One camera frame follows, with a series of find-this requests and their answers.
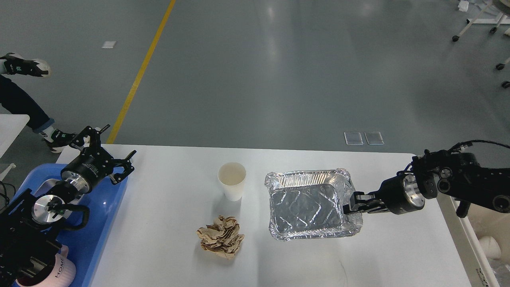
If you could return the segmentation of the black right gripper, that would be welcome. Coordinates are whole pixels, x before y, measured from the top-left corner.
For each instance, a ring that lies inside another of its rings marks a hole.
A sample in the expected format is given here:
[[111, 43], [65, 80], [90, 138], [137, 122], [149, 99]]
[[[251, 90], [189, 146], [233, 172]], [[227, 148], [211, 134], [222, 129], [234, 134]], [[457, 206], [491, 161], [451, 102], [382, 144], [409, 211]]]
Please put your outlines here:
[[355, 191], [349, 204], [343, 205], [343, 214], [356, 212], [376, 214], [385, 208], [393, 214], [406, 214], [423, 209], [426, 199], [418, 188], [415, 176], [402, 174], [383, 181], [377, 191], [365, 194]]

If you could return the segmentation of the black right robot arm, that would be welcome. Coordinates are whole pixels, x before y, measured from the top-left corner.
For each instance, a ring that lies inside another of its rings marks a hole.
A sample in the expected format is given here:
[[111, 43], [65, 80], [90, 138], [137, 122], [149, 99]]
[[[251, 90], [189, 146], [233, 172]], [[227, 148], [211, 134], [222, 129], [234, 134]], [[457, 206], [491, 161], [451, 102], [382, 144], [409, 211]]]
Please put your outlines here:
[[510, 210], [509, 168], [482, 167], [464, 150], [475, 140], [459, 142], [450, 149], [425, 150], [413, 156], [404, 170], [383, 181], [377, 191], [355, 191], [343, 206], [344, 214], [406, 214], [423, 209], [427, 199], [448, 195], [459, 202], [457, 216], [467, 216], [475, 204], [502, 214]]

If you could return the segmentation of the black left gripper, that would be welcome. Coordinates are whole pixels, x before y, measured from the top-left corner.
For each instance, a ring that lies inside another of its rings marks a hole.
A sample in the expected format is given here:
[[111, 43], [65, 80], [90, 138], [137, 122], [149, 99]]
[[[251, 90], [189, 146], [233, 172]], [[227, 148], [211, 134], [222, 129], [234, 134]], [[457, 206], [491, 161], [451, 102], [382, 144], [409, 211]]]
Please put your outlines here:
[[[124, 159], [114, 159], [102, 148], [101, 134], [109, 129], [105, 125], [97, 130], [85, 127], [69, 143], [69, 146], [80, 150], [80, 154], [61, 171], [62, 181], [71, 184], [78, 193], [91, 192], [106, 176], [116, 185], [126, 179], [134, 170], [132, 158], [137, 153], [134, 149]], [[122, 168], [121, 173], [114, 173], [115, 168]]]

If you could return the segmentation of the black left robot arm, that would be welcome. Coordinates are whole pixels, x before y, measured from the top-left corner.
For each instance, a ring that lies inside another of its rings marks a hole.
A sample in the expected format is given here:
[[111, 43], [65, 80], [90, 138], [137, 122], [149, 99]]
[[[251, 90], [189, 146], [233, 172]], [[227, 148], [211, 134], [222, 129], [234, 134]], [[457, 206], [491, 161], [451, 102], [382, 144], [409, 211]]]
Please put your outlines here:
[[85, 127], [70, 143], [78, 156], [60, 171], [60, 178], [42, 193], [26, 189], [1, 212], [1, 285], [10, 287], [21, 278], [40, 279], [55, 266], [63, 246], [57, 240], [62, 231], [85, 229], [91, 207], [84, 198], [104, 178], [120, 184], [135, 169], [133, 150], [115, 158], [101, 143], [100, 130]]

